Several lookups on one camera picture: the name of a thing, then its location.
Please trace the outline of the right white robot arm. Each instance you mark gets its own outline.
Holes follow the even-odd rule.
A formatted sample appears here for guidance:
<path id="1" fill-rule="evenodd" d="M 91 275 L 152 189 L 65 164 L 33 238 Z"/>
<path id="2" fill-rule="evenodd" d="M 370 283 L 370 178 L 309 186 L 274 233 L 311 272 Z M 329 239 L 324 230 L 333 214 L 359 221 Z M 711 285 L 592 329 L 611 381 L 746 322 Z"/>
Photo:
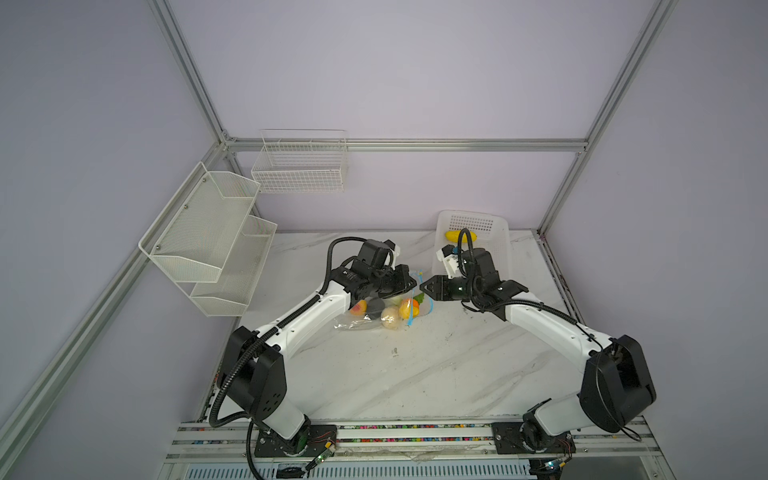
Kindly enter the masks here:
<path id="1" fill-rule="evenodd" d="M 436 302 L 460 302 L 474 313 L 492 314 L 520 327 L 568 360 L 581 375 L 577 391 L 545 399 L 523 417 L 529 443 L 595 426 L 609 433 L 652 405 L 657 393 L 638 341 L 585 326 L 542 302 L 523 284 L 504 280 L 485 249 L 446 245 L 436 257 L 445 272 L 421 285 Z"/>

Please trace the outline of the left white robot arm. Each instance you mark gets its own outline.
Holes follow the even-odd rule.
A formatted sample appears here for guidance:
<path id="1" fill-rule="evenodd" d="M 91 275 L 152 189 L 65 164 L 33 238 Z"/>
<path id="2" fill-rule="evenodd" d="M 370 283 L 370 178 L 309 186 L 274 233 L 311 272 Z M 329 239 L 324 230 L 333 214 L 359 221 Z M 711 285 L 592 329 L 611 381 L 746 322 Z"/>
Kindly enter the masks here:
<path id="1" fill-rule="evenodd" d="M 317 292 L 277 320 L 256 330 L 236 329 L 225 347 L 208 424 L 220 428 L 245 419 L 290 443 L 305 438 L 311 422 L 287 399 L 287 361 L 359 301 L 399 296 L 415 286 L 405 264 L 355 259 L 350 267 L 328 270 Z"/>

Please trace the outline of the beige potato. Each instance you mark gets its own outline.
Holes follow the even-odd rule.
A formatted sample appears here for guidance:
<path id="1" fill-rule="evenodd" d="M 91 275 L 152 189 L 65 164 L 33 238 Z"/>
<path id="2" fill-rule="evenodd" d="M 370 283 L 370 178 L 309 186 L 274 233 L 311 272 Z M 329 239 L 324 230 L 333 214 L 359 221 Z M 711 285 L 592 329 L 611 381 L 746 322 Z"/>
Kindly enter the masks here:
<path id="1" fill-rule="evenodd" d="M 395 306 L 386 307 L 380 320 L 382 326 L 388 330 L 398 330 L 402 324 L 399 309 Z"/>

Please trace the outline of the black round food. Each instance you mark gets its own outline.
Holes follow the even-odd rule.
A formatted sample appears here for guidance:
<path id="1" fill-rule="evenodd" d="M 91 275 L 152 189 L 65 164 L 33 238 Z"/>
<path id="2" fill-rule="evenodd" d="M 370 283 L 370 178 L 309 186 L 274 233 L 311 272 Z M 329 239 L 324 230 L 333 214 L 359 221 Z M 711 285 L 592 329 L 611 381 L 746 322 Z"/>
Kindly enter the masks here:
<path id="1" fill-rule="evenodd" d="M 372 298 L 367 303 L 366 317 L 369 320 L 380 320 L 386 303 L 381 298 Z"/>

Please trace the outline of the yellow orange fruit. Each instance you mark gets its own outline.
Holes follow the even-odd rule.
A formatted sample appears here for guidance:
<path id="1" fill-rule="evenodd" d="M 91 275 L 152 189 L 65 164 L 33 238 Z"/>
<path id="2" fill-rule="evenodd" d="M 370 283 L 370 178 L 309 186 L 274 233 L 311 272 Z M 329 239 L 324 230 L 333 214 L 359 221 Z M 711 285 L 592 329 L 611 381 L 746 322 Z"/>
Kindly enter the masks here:
<path id="1" fill-rule="evenodd" d="M 358 301 L 349 310 L 349 314 L 355 317 L 364 317 L 367 313 L 368 303 L 366 300 Z"/>

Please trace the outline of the yellow corn cob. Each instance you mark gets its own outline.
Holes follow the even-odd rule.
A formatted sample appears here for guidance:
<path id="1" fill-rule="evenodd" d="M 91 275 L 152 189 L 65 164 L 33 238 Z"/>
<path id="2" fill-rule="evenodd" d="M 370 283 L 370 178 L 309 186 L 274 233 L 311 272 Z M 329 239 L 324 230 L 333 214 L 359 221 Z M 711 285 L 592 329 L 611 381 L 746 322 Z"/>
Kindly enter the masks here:
<path id="1" fill-rule="evenodd" d="M 463 233 L 461 230 L 449 230 L 445 234 L 445 239 L 453 244 L 458 244 L 461 242 L 462 244 L 468 244 L 469 242 L 476 242 L 478 239 L 478 236 L 475 232 L 468 230 L 467 232 Z"/>

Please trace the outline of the clear zip top bag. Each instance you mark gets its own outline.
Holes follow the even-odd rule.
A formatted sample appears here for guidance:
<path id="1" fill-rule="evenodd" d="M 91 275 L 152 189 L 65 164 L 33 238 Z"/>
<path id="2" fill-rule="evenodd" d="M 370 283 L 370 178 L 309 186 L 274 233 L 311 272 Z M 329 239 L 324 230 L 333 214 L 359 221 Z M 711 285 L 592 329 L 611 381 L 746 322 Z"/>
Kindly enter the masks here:
<path id="1" fill-rule="evenodd" d="M 422 279 L 419 271 L 416 276 L 411 276 L 412 288 L 406 293 L 387 299 L 372 296 L 353 302 L 347 312 L 334 319 L 333 327 L 339 331 L 377 328 L 397 331 L 412 326 L 434 309 L 434 301 L 419 289 Z"/>

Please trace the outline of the yellow lemon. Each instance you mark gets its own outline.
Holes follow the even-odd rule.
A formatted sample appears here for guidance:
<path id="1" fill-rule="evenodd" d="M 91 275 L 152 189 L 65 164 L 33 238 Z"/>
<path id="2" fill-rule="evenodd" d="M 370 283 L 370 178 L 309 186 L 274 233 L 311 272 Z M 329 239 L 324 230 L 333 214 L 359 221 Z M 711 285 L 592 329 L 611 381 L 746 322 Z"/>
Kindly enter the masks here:
<path id="1" fill-rule="evenodd" d="M 409 320 L 412 317 L 412 314 L 414 312 L 412 300 L 411 299 L 405 299 L 402 300 L 399 305 L 399 316 L 403 320 Z"/>

